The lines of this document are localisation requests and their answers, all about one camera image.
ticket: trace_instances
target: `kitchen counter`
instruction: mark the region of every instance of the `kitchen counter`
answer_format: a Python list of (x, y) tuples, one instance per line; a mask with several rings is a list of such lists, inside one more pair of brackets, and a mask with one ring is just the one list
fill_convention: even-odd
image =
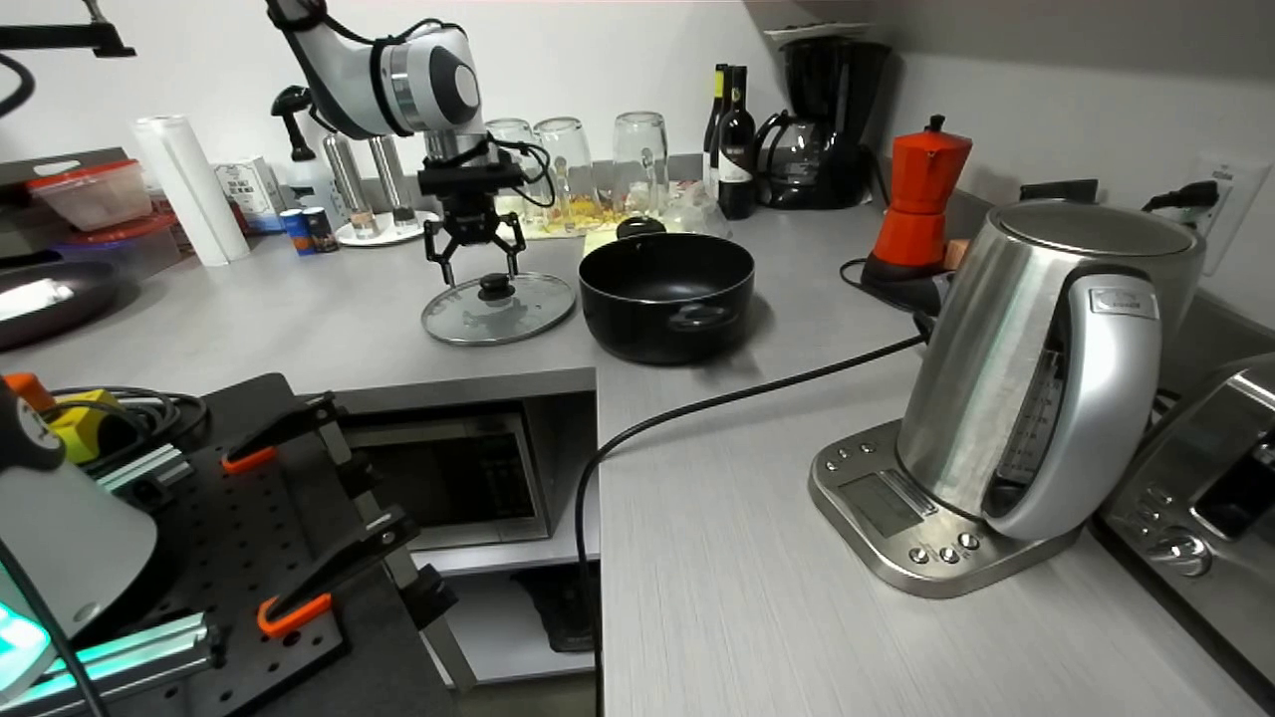
[[(716, 368), (649, 371), (601, 355), (571, 314), (548, 333), (457, 352), (422, 333), (442, 286), (418, 246), (297, 259), (265, 244), (227, 271), (171, 268), (139, 303), (0, 355), (49, 387), (215, 392), (284, 371), (295, 392), (599, 392), (599, 433), (732, 387), (913, 333), (838, 279), (872, 213), (724, 229), (755, 256), (755, 327)], [(523, 268), (575, 279), (577, 244)], [(457, 274), (496, 259), (467, 256)], [(608, 717), (899, 715), (1257, 715), (1257, 704), (1093, 541), (957, 600), (880, 586), (809, 503), (809, 457), (899, 418), (920, 355), (681, 418), (601, 465)]]

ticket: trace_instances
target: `kettle base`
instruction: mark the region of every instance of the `kettle base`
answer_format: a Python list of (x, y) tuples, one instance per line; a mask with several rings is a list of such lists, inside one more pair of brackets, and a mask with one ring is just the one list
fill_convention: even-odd
[(896, 457), (899, 421), (840, 438), (811, 457), (809, 495), (860, 562), (894, 591), (961, 596), (1049, 562), (1072, 533), (1008, 541), (927, 498)]

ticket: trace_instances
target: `power outlet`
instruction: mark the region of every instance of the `power outlet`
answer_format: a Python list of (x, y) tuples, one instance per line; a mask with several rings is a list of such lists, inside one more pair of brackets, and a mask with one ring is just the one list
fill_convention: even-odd
[(1261, 193), (1269, 165), (1226, 165), (1226, 161), (1202, 161), (1200, 165), (1206, 179), (1220, 183), (1220, 202), (1196, 219), (1196, 231), (1202, 240), (1202, 274), (1216, 274), (1222, 256), (1231, 251), (1243, 217), (1251, 198)]

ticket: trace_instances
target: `paper towel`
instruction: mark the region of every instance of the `paper towel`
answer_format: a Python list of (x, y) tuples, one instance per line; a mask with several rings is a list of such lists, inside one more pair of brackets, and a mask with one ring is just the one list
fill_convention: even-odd
[(183, 116), (137, 118), (139, 161), (162, 187), (202, 268), (227, 268), (248, 256), (231, 202)]

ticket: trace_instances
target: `toaster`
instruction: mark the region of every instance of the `toaster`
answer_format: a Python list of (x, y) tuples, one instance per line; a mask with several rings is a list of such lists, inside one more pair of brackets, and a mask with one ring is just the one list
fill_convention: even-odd
[(1182, 397), (1094, 533), (1275, 715), (1275, 355)]

